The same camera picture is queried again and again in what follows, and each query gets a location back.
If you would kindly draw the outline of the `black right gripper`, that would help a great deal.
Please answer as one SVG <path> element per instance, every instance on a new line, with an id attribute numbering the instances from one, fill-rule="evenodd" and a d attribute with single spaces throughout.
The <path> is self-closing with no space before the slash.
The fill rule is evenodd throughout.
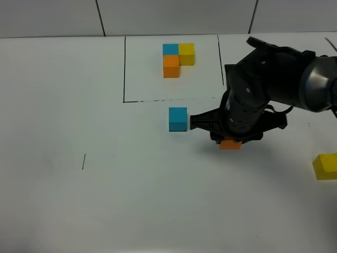
<path id="1" fill-rule="evenodd" d="M 190 115 L 190 130 L 206 130 L 211 140 L 220 144 L 224 140 L 225 129 L 229 138 L 246 144 L 261 140 L 266 131 L 284 129 L 288 125 L 285 114 L 265 112 L 270 100 L 264 87 L 267 60 L 266 56 L 247 56 L 236 65 L 228 66 L 228 94 L 226 101 L 221 103 L 224 110 L 222 121 L 220 109 Z"/>

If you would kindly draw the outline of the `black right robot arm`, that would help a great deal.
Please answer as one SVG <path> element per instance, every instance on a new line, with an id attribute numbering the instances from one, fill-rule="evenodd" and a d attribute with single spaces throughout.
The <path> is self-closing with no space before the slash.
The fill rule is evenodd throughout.
<path id="1" fill-rule="evenodd" d="M 317 56 L 249 37 L 254 50 L 225 67 L 228 91 L 220 105 L 223 135 L 259 139 L 287 126 L 293 108 L 336 114 L 336 57 Z"/>

